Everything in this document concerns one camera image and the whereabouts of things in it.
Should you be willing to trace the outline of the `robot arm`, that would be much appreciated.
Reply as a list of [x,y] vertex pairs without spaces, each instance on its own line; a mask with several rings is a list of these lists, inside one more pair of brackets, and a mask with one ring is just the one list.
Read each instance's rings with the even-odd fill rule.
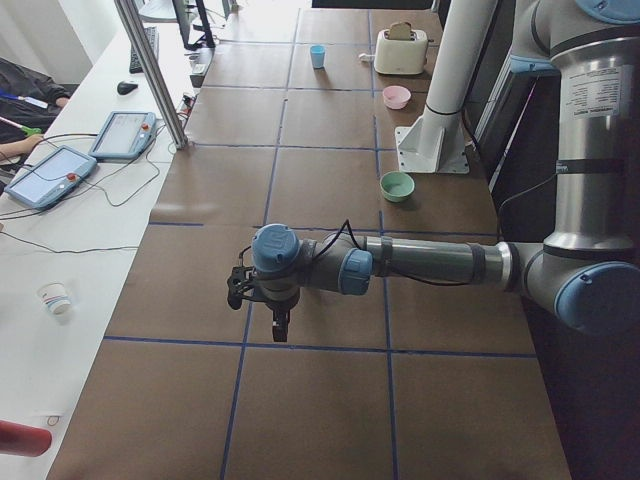
[[511,69],[558,74],[553,232],[540,243],[493,246],[356,237],[349,224],[323,242],[283,224],[260,228],[252,262],[228,278],[227,301],[264,303],[285,341],[302,288],[362,295],[372,277],[456,287],[496,283],[589,335],[639,319],[639,270],[622,222],[623,187],[639,130],[639,5],[635,1],[519,1]]

